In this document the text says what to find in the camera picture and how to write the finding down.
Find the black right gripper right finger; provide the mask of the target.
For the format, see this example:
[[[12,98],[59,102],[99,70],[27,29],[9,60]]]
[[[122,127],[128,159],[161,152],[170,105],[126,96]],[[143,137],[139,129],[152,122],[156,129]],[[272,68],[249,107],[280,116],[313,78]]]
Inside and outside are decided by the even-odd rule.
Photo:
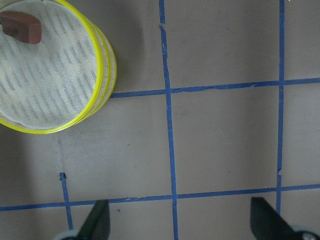
[[[263,197],[250,200],[250,229],[256,240],[288,240],[296,233]]]

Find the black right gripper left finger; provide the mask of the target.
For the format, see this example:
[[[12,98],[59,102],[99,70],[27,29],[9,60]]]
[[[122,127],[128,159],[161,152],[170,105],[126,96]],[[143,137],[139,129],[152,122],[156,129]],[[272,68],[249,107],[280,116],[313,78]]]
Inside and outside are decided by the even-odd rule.
[[[107,240],[111,232],[109,201],[98,200],[78,232],[79,240]]]

